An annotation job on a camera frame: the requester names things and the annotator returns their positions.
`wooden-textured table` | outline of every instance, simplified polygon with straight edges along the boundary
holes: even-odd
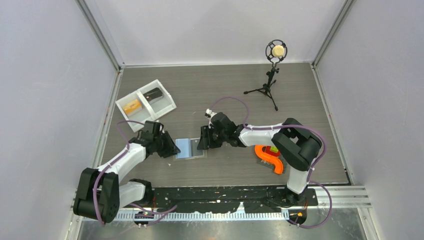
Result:
[[[312,179],[321,183],[347,183],[309,64],[285,63],[278,67],[280,71],[274,77],[277,82],[271,87],[271,92],[279,111],[275,111],[272,101],[259,92],[243,94],[267,82],[265,73],[271,69],[270,64],[126,68],[118,99],[159,79],[177,106],[160,121],[171,137],[178,139],[200,137],[201,126],[208,124],[204,117],[205,110],[216,99],[223,96],[240,97],[250,108],[249,124],[274,125],[284,122],[286,118],[295,118],[323,134],[328,142],[328,150],[317,164]],[[234,99],[219,102],[214,111],[224,112],[235,124],[242,123],[246,114],[244,106]],[[123,119],[115,107],[103,163],[125,146],[115,128],[115,124]],[[128,125],[122,124],[121,128],[128,137],[135,136]],[[174,160],[154,154],[130,171],[123,183],[139,178],[152,182],[154,187],[280,185],[287,182],[287,173],[276,175],[270,168],[257,164],[253,147],[231,147],[224,143],[221,148],[208,150],[207,158]]]

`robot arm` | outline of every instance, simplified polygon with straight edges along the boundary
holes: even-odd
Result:
[[[148,204],[153,199],[152,185],[141,179],[131,179],[127,184],[119,186],[122,179],[137,164],[143,162],[148,156],[157,153],[160,157],[167,158],[180,152],[174,144],[164,125],[159,122],[146,121],[144,128],[138,132],[137,137],[129,140],[129,148],[124,148],[114,158],[96,169],[86,168],[82,171],[78,189],[73,204],[76,215],[97,219],[93,188],[100,172],[101,189],[97,190],[97,202],[101,219],[110,223],[120,208],[132,202],[139,201]]]
[[[310,131],[282,125],[301,125],[294,118],[271,126],[235,125],[224,113],[206,110],[209,125],[201,128],[201,137],[197,149],[206,150],[222,146],[223,142],[233,147],[254,145],[274,146],[291,166],[287,189],[291,191],[291,202],[299,200],[307,187],[308,172],[317,157],[322,142]]]

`white tray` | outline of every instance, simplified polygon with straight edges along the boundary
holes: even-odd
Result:
[[[154,88],[159,88],[162,91],[163,97],[149,104],[143,94],[147,93],[148,91]],[[142,105],[142,110],[132,116],[127,116],[122,107],[128,104],[129,102],[133,101],[134,99],[138,99],[140,101]],[[146,121],[155,121],[163,115],[177,108],[173,98],[171,97],[171,94],[157,79],[143,87],[140,87],[139,89],[124,96],[123,98],[116,100],[115,103],[125,120],[133,120],[141,123],[145,123]],[[143,125],[137,123],[129,122],[128,125],[131,127],[134,133],[143,128]]]

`microphone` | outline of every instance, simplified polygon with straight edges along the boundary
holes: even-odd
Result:
[[[272,48],[272,55],[276,58],[282,57],[284,55],[284,47],[281,45],[276,45]]]
[[[277,63],[283,61],[287,56],[286,44],[279,39],[270,41],[266,45],[265,56],[272,63],[272,66],[275,67]]]

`metal floor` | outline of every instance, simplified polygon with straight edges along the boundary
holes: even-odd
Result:
[[[308,209],[305,225],[320,223],[328,209]],[[285,220],[161,222],[137,228],[131,221],[113,221],[102,227],[84,221],[79,240],[365,240],[356,208],[335,208],[324,225],[314,229],[297,228]]]
[[[241,97],[250,108],[249,124],[274,125],[286,118],[295,118],[303,125],[318,130],[327,140],[328,150],[311,179],[326,184],[347,183],[310,65],[283,63],[278,67],[280,71],[274,77],[277,82],[271,87],[271,92],[279,111],[275,111],[272,101],[259,92],[243,94],[266,83],[268,78],[265,73],[271,69],[270,64],[126,68],[117,99],[159,79],[177,106],[160,121],[171,137],[178,139],[200,137],[201,126],[208,124],[205,110],[216,99]],[[235,124],[241,124],[246,115],[244,106],[234,99],[221,101],[214,111],[224,112]],[[115,124],[123,119],[115,106],[103,163],[125,146],[115,128]],[[121,128],[128,137],[135,136],[128,125],[122,124]],[[224,144],[221,148],[208,150],[207,158],[174,160],[172,157],[160,158],[157,154],[149,156],[128,173],[123,183],[133,178],[150,181],[154,187],[282,185],[287,182],[288,174],[277,175],[270,168],[257,164],[253,147]]]

